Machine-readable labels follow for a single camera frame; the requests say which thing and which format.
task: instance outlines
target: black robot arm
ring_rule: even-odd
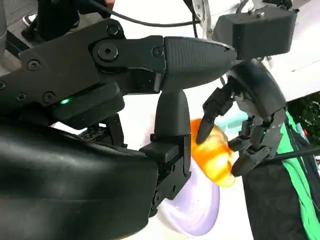
[[[22,52],[21,68],[0,78],[0,116],[38,111],[39,124],[83,129],[122,110],[124,95],[209,83],[236,57],[232,47],[194,38],[126,39],[119,22],[106,19]]]
[[[191,176],[182,89],[219,78],[236,57],[193,38],[128,40],[112,19],[22,52],[21,68],[0,78],[0,239],[119,239],[144,228]],[[151,143],[126,149],[123,96],[160,91]],[[87,130],[49,127],[58,121]]]

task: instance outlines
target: mint green object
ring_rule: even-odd
[[[293,118],[287,113],[289,124],[297,131]],[[293,152],[291,142],[287,133],[286,126],[281,128],[283,134],[282,140],[278,148],[278,154]],[[314,203],[311,199],[311,192],[308,180],[300,166],[297,158],[291,158],[282,161],[282,164],[288,171],[293,187],[295,188],[300,202],[300,211],[302,224],[305,232],[310,240],[320,240],[320,223],[318,221]]]

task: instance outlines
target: white surface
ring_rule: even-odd
[[[287,101],[320,91],[320,1],[300,8],[290,52],[272,57],[271,73]]]
[[[229,1],[222,9],[228,10],[235,0]],[[114,10],[128,17],[151,23],[180,23],[191,21],[192,15],[182,0],[116,0]],[[193,27],[155,28],[137,25],[115,17],[122,24],[128,39],[138,39],[149,35],[193,37]],[[216,87],[221,87],[220,81],[185,90],[187,95],[190,118],[203,116],[202,104]],[[132,95],[125,97],[125,108],[120,112],[125,143],[128,148],[138,150],[146,138],[153,132],[153,119],[156,112],[159,95]],[[245,196],[241,178],[231,188],[220,191],[220,209],[212,231],[197,237],[201,240],[252,240]],[[156,217],[149,220],[145,229],[126,238],[127,240],[179,240],[187,239],[164,226]]]

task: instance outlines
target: robotic hand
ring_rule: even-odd
[[[236,101],[249,118],[239,136],[228,143],[230,149],[240,151],[231,169],[235,177],[247,174],[263,160],[272,159],[282,139],[280,129],[286,119],[286,99],[270,72],[256,58],[290,50],[297,11],[286,9],[267,6],[221,16],[211,36],[235,47],[237,59],[243,61],[226,73],[227,84],[215,89],[203,104],[204,116],[196,143],[206,140],[216,117],[224,116]]]
[[[0,78],[0,238],[118,239],[140,231],[191,174],[182,89],[226,72],[227,85],[204,104],[198,138],[206,138],[202,129],[207,133],[208,123],[212,127],[236,99],[250,119],[229,145],[251,162],[237,161],[234,174],[272,156],[286,101],[270,73],[251,59],[290,48],[296,12],[275,9],[264,9],[265,19],[221,16],[212,39],[234,47],[183,37],[126,39],[119,22],[106,19],[22,52],[21,68]],[[279,32],[282,41],[274,39],[279,26],[287,29]],[[255,38],[261,44],[252,45],[251,33],[262,34]],[[151,143],[126,149],[117,115],[123,96],[160,91]],[[49,127],[55,122],[87,130],[70,135]]]

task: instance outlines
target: black fabric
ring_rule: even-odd
[[[297,192],[281,162],[258,165],[243,177],[243,187],[255,240],[308,240]]]
[[[290,133],[292,134],[292,138],[290,140],[294,141],[291,144],[296,144],[297,150],[301,150],[304,148],[309,148],[311,145],[294,129],[291,125],[286,125],[289,129]],[[314,156],[304,156],[302,157],[302,161],[299,162],[302,169],[304,170],[305,176],[309,183],[311,197],[313,199],[315,206],[315,213],[320,222],[320,176],[318,173],[318,167],[316,165],[316,160]]]

